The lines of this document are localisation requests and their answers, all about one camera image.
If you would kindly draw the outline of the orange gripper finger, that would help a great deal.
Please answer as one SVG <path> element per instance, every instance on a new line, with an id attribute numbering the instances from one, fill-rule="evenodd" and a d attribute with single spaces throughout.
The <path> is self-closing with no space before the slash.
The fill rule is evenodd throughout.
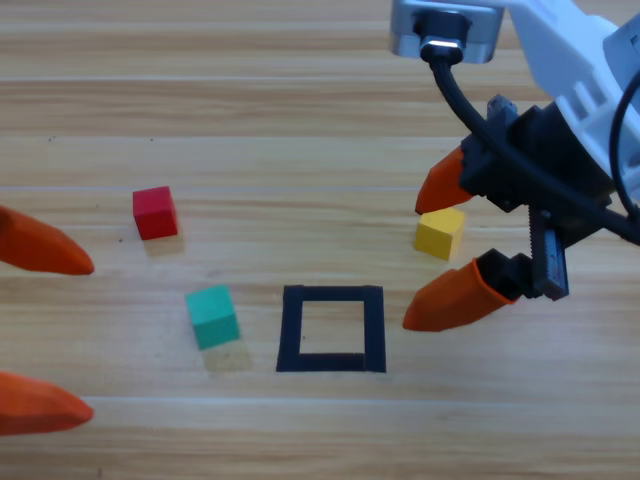
<path id="1" fill-rule="evenodd" d="M 459 183 L 463 160 L 463 150 L 456 148 L 430 169 L 416 199 L 417 214 L 443 210 L 473 198 Z"/>
<path id="2" fill-rule="evenodd" d="M 521 297 L 536 298 L 532 259 L 491 249 L 419 289 L 404 316 L 406 330 L 441 332 L 474 323 Z"/>
<path id="3" fill-rule="evenodd" d="M 34 272 L 90 275 L 85 250 L 61 230 L 16 210 L 1 207 L 1 261 Z"/>
<path id="4" fill-rule="evenodd" d="M 94 409 L 61 387 L 1 373 L 1 435 L 61 432 L 89 422 Z"/>

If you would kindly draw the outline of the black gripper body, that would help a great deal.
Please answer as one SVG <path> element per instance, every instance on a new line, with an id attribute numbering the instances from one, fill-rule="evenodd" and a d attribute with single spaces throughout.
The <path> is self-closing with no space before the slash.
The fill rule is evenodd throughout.
<path id="1" fill-rule="evenodd" d="M 573 136 L 558 107 L 533 106 L 523 114 L 502 95 L 487 105 L 491 132 L 517 149 L 546 173 L 595 201 L 611 202 L 613 182 Z M 521 205 L 529 208 L 531 253 L 507 257 L 495 249 L 481 255 L 477 266 L 482 279 L 509 300 L 568 295 L 565 251 L 599 231 L 599 225 L 570 213 L 564 203 L 543 193 L 526 174 L 491 151 L 475 134 L 461 143 L 459 185 L 505 212 Z"/>

